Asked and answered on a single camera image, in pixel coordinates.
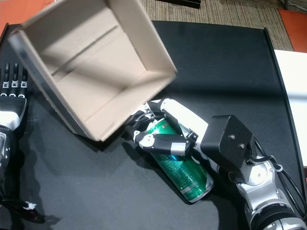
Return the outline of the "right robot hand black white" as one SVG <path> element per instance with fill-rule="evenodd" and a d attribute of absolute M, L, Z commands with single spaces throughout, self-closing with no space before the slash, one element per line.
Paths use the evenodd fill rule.
<path fill-rule="evenodd" d="M 173 124 L 178 134 L 148 134 L 146 129 L 161 115 Z M 188 156 L 194 150 L 210 167 L 219 172 L 220 166 L 201 150 L 208 123 L 174 99 L 148 101 L 138 107 L 125 121 L 126 139 L 153 154 Z"/>

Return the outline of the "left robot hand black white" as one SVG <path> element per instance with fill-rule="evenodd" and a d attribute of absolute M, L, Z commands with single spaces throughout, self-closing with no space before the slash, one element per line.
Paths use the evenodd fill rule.
<path fill-rule="evenodd" d="M 27 106 L 28 71 L 19 72 L 19 63 L 6 63 L 4 79 L 0 85 L 0 125 L 16 130 L 23 119 Z"/>

